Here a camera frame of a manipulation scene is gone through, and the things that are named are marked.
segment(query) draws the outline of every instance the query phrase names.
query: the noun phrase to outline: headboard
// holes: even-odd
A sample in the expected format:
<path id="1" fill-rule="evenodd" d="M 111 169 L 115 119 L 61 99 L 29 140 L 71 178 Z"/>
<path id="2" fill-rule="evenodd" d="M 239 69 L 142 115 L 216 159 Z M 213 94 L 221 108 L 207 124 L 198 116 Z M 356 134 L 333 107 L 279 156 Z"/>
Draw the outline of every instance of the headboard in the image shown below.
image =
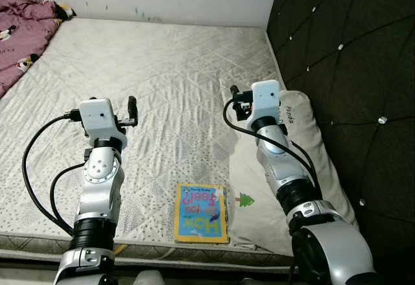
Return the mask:
<path id="1" fill-rule="evenodd" d="M 268 22 L 375 263 L 414 247 L 414 12 L 414 0 L 274 0 Z"/>

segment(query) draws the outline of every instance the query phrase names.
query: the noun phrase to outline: white mattress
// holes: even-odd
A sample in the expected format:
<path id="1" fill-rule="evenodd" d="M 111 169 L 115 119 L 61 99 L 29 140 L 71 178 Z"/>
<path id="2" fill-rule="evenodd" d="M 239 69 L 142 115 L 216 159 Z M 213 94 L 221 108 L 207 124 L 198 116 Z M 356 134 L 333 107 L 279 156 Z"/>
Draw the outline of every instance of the white mattress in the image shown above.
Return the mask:
<path id="1" fill-rule="evenodd" d="M 222 96 L 229 97 L 232 84 L 249 88 L 258 80 L 277 79 L 277 72 L 267 35 L 259 28 L 65 22 L 43 56 L 0 100 L 0 256 L 56 261 L 69 241 L 25 189 L 20 165 L 29 139 L 48 120 L 92 96 L 109 98 L 114 113 L 125 117 L 128 96 L 134 95 L 139 126 L 127 128 L 115 237 L 116 247 L 129 246 L 118 262 L 185 264 L 181 260 L 192 258 L 263 266 L 267 258 L 269 266 L 289 263 L 288 257 L 235 245 L 232 236 L 226 245 L 178 245 L 172 229 L 178 183 L 230 188 Z M 81 163 L 87 147 L 81 124 L 67 121 L 38 139 L 28 171 L 43 205 L 50 206 L 53 177 Z M 68 223 L 73 223 L 80 191 L 79 171 L 56 186 L 56 204 Z M 231 218 L 232 205 L 229 209 Z"/>

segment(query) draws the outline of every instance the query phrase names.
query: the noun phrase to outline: blue book cover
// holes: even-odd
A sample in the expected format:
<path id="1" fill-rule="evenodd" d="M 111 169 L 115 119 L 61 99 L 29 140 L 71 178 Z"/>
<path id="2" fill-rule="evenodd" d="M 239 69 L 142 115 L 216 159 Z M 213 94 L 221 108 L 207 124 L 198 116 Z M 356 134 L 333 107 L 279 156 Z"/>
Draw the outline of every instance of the blue book cover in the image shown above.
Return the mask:
<path id="1" fill-rule="evenodd" d="M 228 243 L 222 186 L 178 185 L 174 237 L 178 242 Z"/>

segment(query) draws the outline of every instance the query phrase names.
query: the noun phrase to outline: purple blanket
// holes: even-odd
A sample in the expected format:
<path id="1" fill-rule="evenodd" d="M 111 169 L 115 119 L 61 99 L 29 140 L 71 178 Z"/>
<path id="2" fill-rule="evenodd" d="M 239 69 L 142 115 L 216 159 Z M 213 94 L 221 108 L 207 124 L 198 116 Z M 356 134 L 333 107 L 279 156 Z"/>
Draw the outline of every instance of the purple blanket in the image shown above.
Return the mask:
<path id="1" fill-rule="evenodd" d="M 59 27 L 57 4 L 0 0 L 0 98 L 44 52 Z"/>

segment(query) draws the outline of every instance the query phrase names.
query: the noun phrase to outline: floor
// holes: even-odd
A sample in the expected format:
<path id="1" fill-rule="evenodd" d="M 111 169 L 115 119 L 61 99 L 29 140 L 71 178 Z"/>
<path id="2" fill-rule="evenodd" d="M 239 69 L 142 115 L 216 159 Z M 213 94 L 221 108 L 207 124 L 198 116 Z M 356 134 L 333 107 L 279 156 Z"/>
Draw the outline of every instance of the floor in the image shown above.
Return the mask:
<path id="1" fill-rule="evenodd" d="M 0 268 L 0 284 L 1 285 L 51 285 L 56 275 L 56 271 L 51 270 L 31 270 L 31 269 L 9 269 Z M 119 277 L 119 285 L 132 285 L 135 277 Z M 219 280 L 177 280 L 166 279 L 166 285 L 237 285 L 235 281 L 219 281 Z M 283 285 L 286 282 L 265 282 L 266 285 Z"/>

